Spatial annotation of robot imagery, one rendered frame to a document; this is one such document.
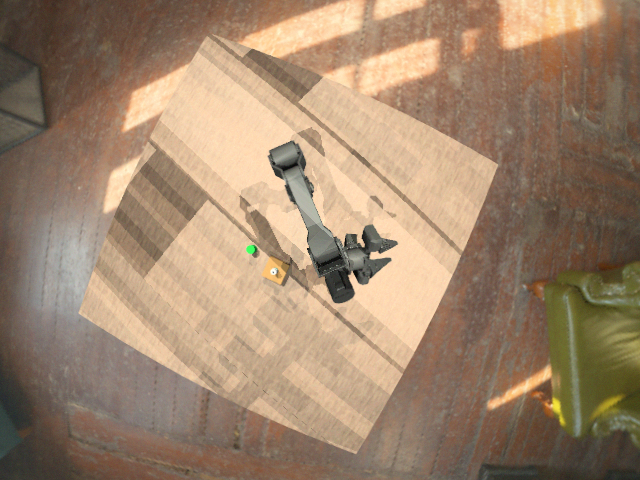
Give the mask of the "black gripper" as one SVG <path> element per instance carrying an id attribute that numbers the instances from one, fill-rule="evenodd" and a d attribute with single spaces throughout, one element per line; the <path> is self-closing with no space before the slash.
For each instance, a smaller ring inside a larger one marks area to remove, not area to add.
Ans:
<path id="1" fill-rule="evenodd" d="M 379 258 L 370 259 L 371 252 L 383 252 L 397 246 L 399 243 L 395 240 L 381 238 L 375 229 L 375 225 L 366 225 L 363 230 L 362 240 L 365 244 L 364 247 L 348 249 L 344 247 L 347 254 L 346 261 L 348 266 L 345 267 L 347 275 L 351 275 L 352 271 L 359 285 L 368 284 L 381 269 L 388 265 L 392 259 Z M 369 279 L 370 278 L 370 279 Z"/>

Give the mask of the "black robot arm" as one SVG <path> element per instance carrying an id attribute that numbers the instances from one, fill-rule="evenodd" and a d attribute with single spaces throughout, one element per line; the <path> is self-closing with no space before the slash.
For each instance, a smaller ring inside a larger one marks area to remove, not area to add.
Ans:
<path id="1" fill-rule="evenodd" d="M 306 160 L 300 147 L 292 140 L 270 149 L 267 158 L 275 175 L 284 180 L 290 201 L 299 209 L 308 231 L 307 251 L 318 277 L 325 277 L 333 302 L 344 303 L 356 294 L 345 271 L 348 257 L 344 247 L 348 250 L 362 246 L 357 243 L 357 234 L 346 234 L 343 247 L 341 240 L 323 225 L 312 199 L 314 185 L 304 174 Z"/>

